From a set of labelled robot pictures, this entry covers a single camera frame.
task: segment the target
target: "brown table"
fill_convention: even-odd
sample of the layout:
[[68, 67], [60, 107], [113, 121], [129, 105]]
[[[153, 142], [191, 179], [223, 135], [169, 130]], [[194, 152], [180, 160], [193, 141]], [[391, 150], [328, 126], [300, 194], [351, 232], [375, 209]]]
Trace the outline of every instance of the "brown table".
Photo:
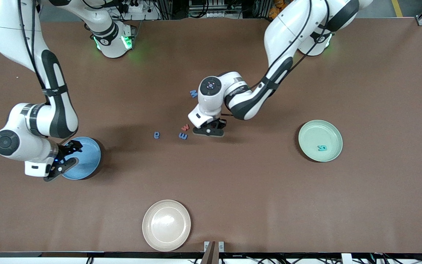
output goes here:
[[[102, 142], [105, 166], [46, 183], [0, 157], [0, 251], [153, 251], [142, 218], [175, 199], [193, 221], [178, 251], [215, 239], [231, 252], [422, 252], [422, 27], [412, 18], [354, 20], [251, 121], [228, 118], [222, 139], [179, 139], [202, 78], [236, 70], [260, 80], [267, 25], [145, 22], [119, 59], [101, 55], [81, 23], [42, 25], [77, 136]], [[0, 54], [0, 128], [13, 105], [43, 100], [35, 75]], [[298, 150], [298, 128], [313, 119], [341, 131], [336, 160]]]

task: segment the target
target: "black cable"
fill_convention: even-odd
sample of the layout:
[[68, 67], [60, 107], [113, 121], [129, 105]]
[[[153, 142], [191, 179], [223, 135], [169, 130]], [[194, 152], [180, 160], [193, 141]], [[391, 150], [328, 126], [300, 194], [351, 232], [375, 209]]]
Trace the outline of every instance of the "black cable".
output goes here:
[[321, 261], [321, 262], [323, 262], [323, 263], [325, 263], [325, 264], [329, 264], [329, 263], [328, 263], [328, 261], [323, 260], [323, 259], [320, 259], [320, 258], [318, 258], [318, 257], [316, 257], [315, 259], [317, 259], [317, 260], [319, 260], [319, 261]]
[[297, 262], [299, 262], [300, 260], [302, 260], [303, 259], [303, 257], [302, 258], [300, 258], [300, 259], [296, 259], [294, 262], [293, 262], [293, 264], [296, 264]]
[[384, 254], [382, 254], [382, 258], [384, 259], [384, 264], [390, 264], [390, 262], [388, 261], [388, 259], [385, 257]]
[[159, 12], [159, 14], [160, 14], [160, 19], [161, 19], [161, 20], [165, 20], [165, 19], [164, 19], [165, 15], [164, 15], [164, 13], [162, 12], [162, 9], [160, 9], [160, 8], [156, 5], [156, 2], [152, 1], [152, 3], [153, 3], [153, 5], [154, 5], [154, 7], [156, 7], [157, 12]]
[[[35, 51], [33, 50], [33, 47], [34, 47], [35, 22], [32, 22], [32, 52], [30, 52], [29, 44], [27, 43], [27, 35], [25, 34], [24, 20], [22, 18], [21, 0], [17, 0], [17, 5], [18, 5], [18, 11], [19, 11], [19, 20], [21, 21], [21, 25], [22, 25], [22, 36], [24, 37], [24, 43], [25, 43], [25, 48], [27, 49], [27, 54], [29, 55], [30, 62], [32, 62], [32, 67], [34, 68], [35, 75], [37, 75], [37, 79], [38, 79], [38, 82], [40, 83], [40, 86], [42, 87], [42, 89], [45, 89], [45, 84], [43, 83], [42, 78], [40, 77], [40, 74], [38, 73], [37, 67], [35, 65], [35, 59], [34, 59]], [[32, 7], [32, 21], [35, 21], [35, 1]]]
[[298, 35], [296, 35], [295, 39], [293, 41], [291, 41], [291, 43], [289, 43], [288, 47], [283, 50], [283, 52], [281, 52], [281, 54], [278, 56], [278, 58], [276, 58], [276, 60], [273, 61], [273, 63], [268, 67], [268, 70], [266, 70], [265, 74], [263, 76], [266, 76], [268, 74], [268, 72], [270, 71], [271, 67], [273, 67], [273, 65], [281, 58], [281, 56], [296, 42], [296, 40], [298, 39], [298, 37], [302, 34], [302, 32], [304, 31], [305, 27], [307, 26], [308, 20], [310, 19], [310, 14], [312, 12], [312, 0], [308, 1], [308, 15], [307, 15], [307, 19], [305, 20], [305, 23], [302, 27], [302, 29], [300, 30], [300, 32], [298, 33]]
[[268, 259], [269, 261], [271, 261], [271, 263], [276, 264], [274, 261], [272, 261], [270, 258], [267, 258], [267, 257], [261, 259], [257, 264], [263, 264], [263, 261], [265, 261], [266, 259]]
[[323, 33], [325, 33], [325, 30], [327, 29], [327, 25], [328, 25], [328, 19], [330, 18], [330, 7], [328, 6], [327, 0], [325, 0], [325, 5], [327, 6], [327, 19], [325, 20], [325, 25], [323, 26], [322, 33], [320, 33], [320, 36], [315, 40], [315, 43], [312, 45], [312, 47], [310, 47], [310, 49], [308, 50], [308, 52], [306, 52], [306, 54], [304, 54], [303, 57], [300, 60], [298, 60], [298, 62], [288, 71], [288, 73], [292, 72], [305, 59], [305, 57], [307, 57], [307, 55], [318, 44], [318, 40], [320, 39], [320, 37], [322, 37], [323, 36]]
[[193, 17], [193, 18], [201, 18], [201, 17], [204, 17], [204, 15], [206, 15], [206, 13], [208, 13], [209, 7], [210, 7], [209, 0], [206, 0], [206, 5], [205, 5], [205, 3], [203, 3], [203, 10], [201, 11], [201, 13], [198, 16], [192, 16], [190, 14], [189, 14], [189, 16], [190, 17]]
[[252, 5], [252, 7], [249, 7], [249, 8], [247, 8], [246, 10], [243, 10], [242, 9], [242, 6], [241, 6], [241, 12], [239, 13], [239, 16], [237, 17], [237, 19], [239, 19], [240, 18], [240, 15], [242, 15], [242, 12], [246, 12], [246, 11], [248, 11], [248, 10], [250, 10], [250, 9], [252, 9], [253, 8], [253, 5]]
[[94, 257], [90, 256], [87, 258], [86, 264], [92, 264], [94, 263]]
[[258, 16], [258, 17], [254, 17], [254, 18], [263, 18], [264, 20], [271, 22], [272, 20], [269, 17], [265, 17], [265, 16]]
[[166, 10], [167, 5], [166, 5], [166, 2], [165, 1], [158, 1], [158, 5], [160, 7], [161, 13], [163, 13], [164, 16], [167, 15], [167, 20], [169, 20], [170, 17], [172, 16], [172, 14], [167, 13], [167, 10]]
[[392, 257], [390, 257], [391, 259], [393, 259], [393, 261], [395, 261], [396, 263], [398, 263], [398, 264], [403, 264], [403, 262], [401, 262], [400, 260], [398, 260], [398, 259], [396, 259], [396, 258], [392, 258]]
[[286, 258], [277, 258], [277, 261], [279, 261], [281, 264], [291, 264]]
[[82, 2], [84, 3], [84, 5], [87, 5], [88, 7], [92, 8], [93, 10], [101, 10], [104, 7], [91, 7], [88, 3], [86, 3], [85, 0], [82, 0]]
[[122, 22], [125, 22], [126, 20], [125, 20], [125, 18], [123, 17], [123, 13], [122, 12], [120, 12], [120, 8], [119, 8], [119, 6], [121, 5], [122, 3], [120, 2], [120, 1], [118, 1], [118, 5], [115, 5], [115, 8], [117, 9], [117, 11], [118, 11], [118, 13], [120, 14], [120, 21], [122, 21]]

